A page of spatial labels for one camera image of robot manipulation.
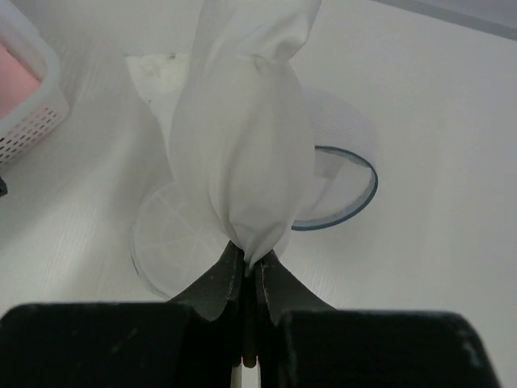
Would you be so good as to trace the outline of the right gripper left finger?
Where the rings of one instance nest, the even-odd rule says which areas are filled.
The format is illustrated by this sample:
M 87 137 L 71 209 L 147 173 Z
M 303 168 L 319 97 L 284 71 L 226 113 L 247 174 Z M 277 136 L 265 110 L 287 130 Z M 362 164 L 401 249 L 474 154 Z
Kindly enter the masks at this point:
M 238 387 L 242 251 L 167 302 L 31 303 L 1 319 L 4 387 Z

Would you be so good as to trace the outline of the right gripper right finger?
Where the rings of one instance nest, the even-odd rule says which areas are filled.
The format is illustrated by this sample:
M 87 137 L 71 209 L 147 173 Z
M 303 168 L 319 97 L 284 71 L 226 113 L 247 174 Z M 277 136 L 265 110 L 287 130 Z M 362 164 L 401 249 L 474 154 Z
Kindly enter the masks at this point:
M 461 315 L 339 310 L 274 253 L 254 267 L 263 387 L 499 387 L 480 336 Z

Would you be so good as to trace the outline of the white bra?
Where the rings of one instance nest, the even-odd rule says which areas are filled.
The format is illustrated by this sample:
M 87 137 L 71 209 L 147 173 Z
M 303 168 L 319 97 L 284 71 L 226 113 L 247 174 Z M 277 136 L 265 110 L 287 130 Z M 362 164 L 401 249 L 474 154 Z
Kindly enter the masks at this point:
M 288 238 L 314 172 L 291 65 L 318 1 L 206 1 L 166 134 L 179 197 L 253 267 Z

